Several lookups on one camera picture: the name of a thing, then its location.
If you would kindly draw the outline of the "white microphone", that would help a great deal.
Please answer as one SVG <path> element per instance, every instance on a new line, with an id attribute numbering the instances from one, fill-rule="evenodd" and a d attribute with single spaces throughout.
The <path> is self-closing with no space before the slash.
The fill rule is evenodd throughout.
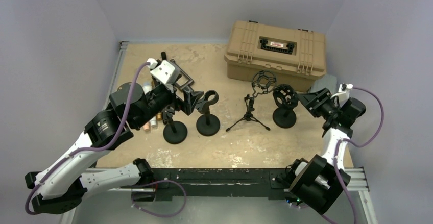
<path id="1" fill-rule="evenodd" d="M 151 83 L 147 82 L 143 84 L 143 91 L 145 94 L 148 94 L 152 90 Z M 153 116 L 149 121 L 151 129 L 156 129 L 158 127 L 156 116 Z"/>

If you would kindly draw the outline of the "black round-base mic stand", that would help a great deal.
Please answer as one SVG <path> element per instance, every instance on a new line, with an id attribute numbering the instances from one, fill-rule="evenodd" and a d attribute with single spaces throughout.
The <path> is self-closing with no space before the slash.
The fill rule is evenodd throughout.
<path id="1" fill-rule="evenodd" d="M 196 104 L 196 109 L 201 114 L 197 119 L 196 128 L 203 136 L 213 136 L 220 129 L 220 120 L 210 113 L 210 106 L 216 104 L 218 100 L 218 93 L 215 90 L 209 90 Z"/>

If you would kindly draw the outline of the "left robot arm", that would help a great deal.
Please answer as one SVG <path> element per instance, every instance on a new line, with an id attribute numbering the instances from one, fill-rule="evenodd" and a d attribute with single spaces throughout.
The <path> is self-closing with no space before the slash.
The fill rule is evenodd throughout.
<path id="1" fill-rule="evenodd" d="M 112 188 L 145 188 L 156 184 L 145 159 L 86 174 L 93 163 L 133 138 L 133 131 L 157 113 L 171 107 L 190 115 L 204 94 L 189 85 L 177 85 L 183 73 L 174 63 L 151 60 L 145 66 L 157 83 L 153 90 L 145 93 L 134 76 L 110 94 L 107 107 L 96 114 L 55 163 L 43 171 L 26 174 L 26 185 L 31 190 L 25 204 L 29 215 L 62 214 L 77 207 L 83 199 Z"/>

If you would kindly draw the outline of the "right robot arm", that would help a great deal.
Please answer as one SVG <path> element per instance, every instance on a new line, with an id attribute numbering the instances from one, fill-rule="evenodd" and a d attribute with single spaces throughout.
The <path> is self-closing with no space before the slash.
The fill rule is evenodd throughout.
<path id="1" fill-rule="evenodd" d="M 297 159 L 286 170 L 289 191 L 319 214 L 324 214 L 348 186 L 351 177 L 345 173 L 344 151 L 353 135 L 352 125 L 361 117 L 366 106 L 350 97 L 351 84 L 341 84 L 331 94 L 327 88 L 299 94 L 299 102 L 315 118 L 323 118 L 323 149 L 307 161 Z"/>

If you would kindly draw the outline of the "pink microphone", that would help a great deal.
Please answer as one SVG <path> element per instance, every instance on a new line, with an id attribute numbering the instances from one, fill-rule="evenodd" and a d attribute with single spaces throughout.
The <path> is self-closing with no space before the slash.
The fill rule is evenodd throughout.
<path id="1" fill-rule="evenodd" d="M 149 122 L 147 122 L 147 123 L 145 123 L 143 126 L 142 126 L 142 130 L 144 131 L 144 132 L 149 132 L 150 130 L 151 130 L 151 126 L 150 126 L 150 123 Z"/>

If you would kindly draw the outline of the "black clip mic stand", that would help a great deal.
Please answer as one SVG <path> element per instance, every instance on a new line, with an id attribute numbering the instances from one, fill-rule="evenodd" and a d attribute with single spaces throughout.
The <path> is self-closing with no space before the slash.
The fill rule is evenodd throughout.
<path id="1" fill-rule="evenodd" d="M 175 110 L 172 108 L 166 108 L 162 112 L 163 123 L 165 125 L 163 137 L 169 144 L 179 144 L 183 142 L 188 134 L 187 127 L 184 123 L 173 120 L 174 114 Z"/>

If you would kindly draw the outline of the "black shock-mount round stand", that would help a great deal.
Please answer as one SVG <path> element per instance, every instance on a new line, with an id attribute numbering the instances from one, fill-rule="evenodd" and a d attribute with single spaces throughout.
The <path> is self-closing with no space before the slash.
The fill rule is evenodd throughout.
<path id="1" fill-rule="evenodd" d="M 278 85 L 273 91 L 273 98 L 277 105 L 272 115 L 274 123 L 284 129 L 293 127 L 297 120 L 293 109 L 297 107 L 299 100 L 292 86 Z"/>

